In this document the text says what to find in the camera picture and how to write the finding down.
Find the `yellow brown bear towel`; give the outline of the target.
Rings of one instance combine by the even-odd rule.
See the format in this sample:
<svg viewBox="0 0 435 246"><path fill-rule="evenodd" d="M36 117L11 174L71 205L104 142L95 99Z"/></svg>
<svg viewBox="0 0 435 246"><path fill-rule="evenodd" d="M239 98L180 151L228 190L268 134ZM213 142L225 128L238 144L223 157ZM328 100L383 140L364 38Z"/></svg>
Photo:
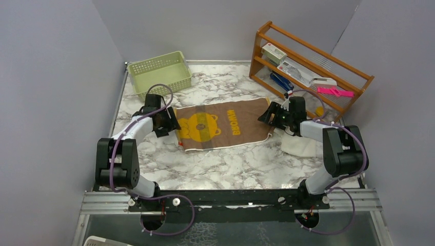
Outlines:
<svg viewBox="0 0 435 246"><path fill-rule="evenodd" d="M273 129L258 118L269 105L269 98L263 97L175 109L179 145L189 152L265 142Z"/></svg>

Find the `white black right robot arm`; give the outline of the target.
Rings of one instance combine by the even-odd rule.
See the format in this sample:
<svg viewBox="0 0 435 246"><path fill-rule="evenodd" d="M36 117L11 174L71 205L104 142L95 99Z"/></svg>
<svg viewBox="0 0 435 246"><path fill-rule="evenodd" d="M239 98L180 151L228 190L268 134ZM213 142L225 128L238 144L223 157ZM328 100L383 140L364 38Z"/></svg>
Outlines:
<svg viewBox="0 0 435 246"><path fill-rule="evenodd" d="M311 207L340 180L359 175L368 167L359 128L308 119L303 97L291 96L282 104L271 102L258 121L288 130L291 137L304 137L322 144L323 166L304 179L297 189L296 202L301 208Z"/></svg>

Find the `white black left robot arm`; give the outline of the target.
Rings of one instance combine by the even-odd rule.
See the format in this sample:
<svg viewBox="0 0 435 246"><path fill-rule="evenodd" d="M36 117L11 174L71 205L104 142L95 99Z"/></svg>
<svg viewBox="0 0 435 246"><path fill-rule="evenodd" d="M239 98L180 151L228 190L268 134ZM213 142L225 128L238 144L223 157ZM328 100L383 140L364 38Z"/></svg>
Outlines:
<svg viewBox="0 0 435 246"><path fill-rule="evenodd" d="M137 147L151 133L164 137L180 128L173 108L162 96L146 95L144 105L133 114L126 127L97 142L95 183L115 192L142 197L143 206L156 210L161 205L159 188L156 182L141 176Z"/></svg>

